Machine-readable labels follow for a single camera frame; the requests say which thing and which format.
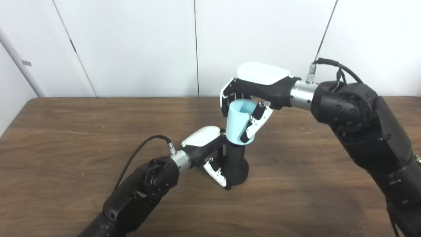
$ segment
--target light blue cup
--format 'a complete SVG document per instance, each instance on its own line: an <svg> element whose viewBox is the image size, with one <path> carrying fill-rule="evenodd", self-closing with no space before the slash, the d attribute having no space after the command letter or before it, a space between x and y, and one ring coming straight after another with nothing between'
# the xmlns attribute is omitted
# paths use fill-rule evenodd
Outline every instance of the light blue cup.
<svg viewBox="0 0 421 237"><path fill-rule="evenodd" d="M226 120L226 138L237 145L247 145L254 140L254 135L247 143L240 140L241 134L245 131L251 114L256 108L257 102L240 99L231 102L229 105L228 118Z"/></svg>

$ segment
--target cable connector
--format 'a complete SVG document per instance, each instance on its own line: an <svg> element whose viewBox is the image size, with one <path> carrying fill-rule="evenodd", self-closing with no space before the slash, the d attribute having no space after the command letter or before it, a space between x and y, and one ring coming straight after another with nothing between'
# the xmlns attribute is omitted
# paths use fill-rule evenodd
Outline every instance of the cable connector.
<svg viewBox="0 0 421 237"><path fill-rule="evenodd" d="M316 74L316 64L312 63L310 64L309 74L307 74L306 83L308 84L314 83L315 74Z"/></svg>
<svg viewBox="0 0 421 237"><path fill-rule="evenodd" d="M343 74L343 72L342 72L342 70L339 68L339 69L338 69L338 71L336 72L336 80L337 80L337 81L340 81L340 80L341 80L342 74Z"/></svg>
<svg viewBox="0 0 421 237"><path fill-rule="evenodd" d="M421 165L421 157L419 155L415 155L415 160L419 165Z"/></svg>
<svg viewBox="0 0 421 237"><path fill-rule="evenodd" d="M168 148L170 149L170 153L171 153L172 156L177 153L176 149L174 148L173 142L168 143Z"/></svg>

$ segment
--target white wall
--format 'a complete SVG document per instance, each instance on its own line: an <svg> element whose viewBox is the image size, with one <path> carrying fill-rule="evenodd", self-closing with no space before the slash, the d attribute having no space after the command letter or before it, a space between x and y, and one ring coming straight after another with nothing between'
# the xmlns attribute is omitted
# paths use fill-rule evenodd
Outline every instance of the white wall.
<svg viewBox="0 0 421 237"><path fill-rule="evenodd" d="M98 96L197 96L193 0L55 0Z"/></svg>
<svg viewBox="0 0 421 237"><path fill-rule="evenodd" d="M335 0L196 0L198 71L193 0L55 3L82 63L53 0L0 0L0 37L41 95L216 96L245 62L305 78ZM320 57L380 95L421 96L419 9L419 0L339 0ZM335 74L319 66L316 81Z"/></svg>
<svg viewBox="0 0 421 237"><path fill-rule="evenodd" d="M95 96L52 1L0 0L0 28L42 96Z"/></svg>
<svg viewBox="0 0 421 237"><path fill-rule="evenodd" d="M335 0L198 0L201 96L216 96L245 62L306 77Z"/></svg>
<svg viewBox="0 0 421 237"><path fill-rule="evenodd" d="M36 94L0 43L0 137Z"/></svg>
<svg viewBox="0 0 421 237"><path fill-rule="evenodd" d="M320 57L349 67L379 95L419 97L420 9L419 0L339 0ZM335 75L319 66L316 81Z"/></svg>

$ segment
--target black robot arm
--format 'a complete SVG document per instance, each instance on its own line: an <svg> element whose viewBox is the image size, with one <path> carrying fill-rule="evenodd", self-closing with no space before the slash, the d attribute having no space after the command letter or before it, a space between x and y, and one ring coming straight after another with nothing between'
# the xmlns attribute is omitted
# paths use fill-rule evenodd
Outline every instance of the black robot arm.
<svg viewBox="0 0 421 237"><path fill-rule="evenodd" d="M317 64L338 67L336 81L314 83ZM343 71L357 83L346 83ZM349 68L333 60L314 61L307 81L288 74L269 65L241 65L238 78L221 90L222 114L227 116L229 104L246 95L264 100L246 128L259 122L261 127L266 122L259 120L262 111L267 111L264 105L311 111L318 122L330 126L355 164L373 177L386 197L392 224L396 223L406 237L420 237L421 160L413 154L408 135L384 99Z"/></svg>
<svg viewBox="0 0 421 237"><path fill-rule="evenodd" d="M116 186L102 212L78 237L125 237L135 231L161 198L177 185L181 172L204 165L205 158L225 143L224 130L208 126L189 136L171 156L155 158L137 167Z"/></svg>
<svg viewBox="0 0 421 237"><path fill-rule="evenodd" d="M356 165L365 169L386 197L392 224L406 237L421 236L421 166L411 141L386 104L362 83L320 84L311 113L328 124Z"/></svg>

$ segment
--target wood grain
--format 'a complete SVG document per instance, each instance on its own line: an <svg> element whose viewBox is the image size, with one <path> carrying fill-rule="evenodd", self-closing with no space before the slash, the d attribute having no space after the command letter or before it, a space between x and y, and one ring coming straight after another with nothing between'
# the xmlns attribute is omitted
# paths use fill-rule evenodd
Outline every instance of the wood grain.
<svg viewBox="0 0 421 237"><path fill-rule="evenodd" d="M421 154L421 100L387 98ZM38 98L0 139L0 236L76 236L101 211L145 138L176 145L225 127L218 98ZM166 155L148 143L129 172ZM384 197L326 125L307 111L273 113L247 146L249 179L225 191L203 169L180 178L129 236L393 236Z"/></svg>

